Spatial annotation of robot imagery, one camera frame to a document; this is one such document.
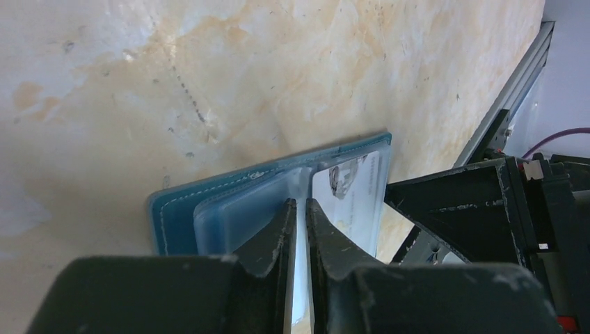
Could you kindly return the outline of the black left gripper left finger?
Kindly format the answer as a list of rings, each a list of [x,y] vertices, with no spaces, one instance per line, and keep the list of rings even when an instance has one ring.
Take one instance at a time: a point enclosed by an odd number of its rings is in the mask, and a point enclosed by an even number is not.
[[[92,256],[69,263],[29,333],[289,333],[294,199],[227,255]]]

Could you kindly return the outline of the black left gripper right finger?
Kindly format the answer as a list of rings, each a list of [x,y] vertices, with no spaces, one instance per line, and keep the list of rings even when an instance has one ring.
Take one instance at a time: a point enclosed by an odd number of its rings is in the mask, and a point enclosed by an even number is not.
[[[560,333],[541,284],[514,264],[384,264],[306,202],[313,333]]]

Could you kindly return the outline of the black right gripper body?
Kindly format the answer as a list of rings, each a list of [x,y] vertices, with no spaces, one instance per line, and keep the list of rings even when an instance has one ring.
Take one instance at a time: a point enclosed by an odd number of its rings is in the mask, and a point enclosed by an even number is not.
[[[530,217],[532,272],[564,333],[589,332],[589,159],[554,154],[516,160]]]

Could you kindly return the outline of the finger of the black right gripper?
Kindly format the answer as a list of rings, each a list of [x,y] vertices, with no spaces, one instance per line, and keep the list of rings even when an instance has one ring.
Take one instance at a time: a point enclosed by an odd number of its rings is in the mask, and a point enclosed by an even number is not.
[[[536,240],[517,159],[391,183],[384,201],[464,262],[531,263]]]

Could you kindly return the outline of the blue card holder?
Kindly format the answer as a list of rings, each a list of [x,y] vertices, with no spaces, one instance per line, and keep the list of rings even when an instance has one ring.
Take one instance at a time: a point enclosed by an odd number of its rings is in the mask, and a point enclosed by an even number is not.
[[[287,199],[311,198],[321,163],[388,148],[389,132],[308,150],[153,193],[147,202],[157,255],[232,253],[270,222]]]

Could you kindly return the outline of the silver VIP credit card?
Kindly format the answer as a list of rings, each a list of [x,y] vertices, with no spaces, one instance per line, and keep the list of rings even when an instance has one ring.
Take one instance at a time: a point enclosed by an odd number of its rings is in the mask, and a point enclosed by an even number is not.
[[[321,163],[310,177],[310,192],[328,220],[371,256],[376,255],[382,201],[391,153],[368,149]],[[305,209],[298,210],[292,332],[301,333],[309,319]]]

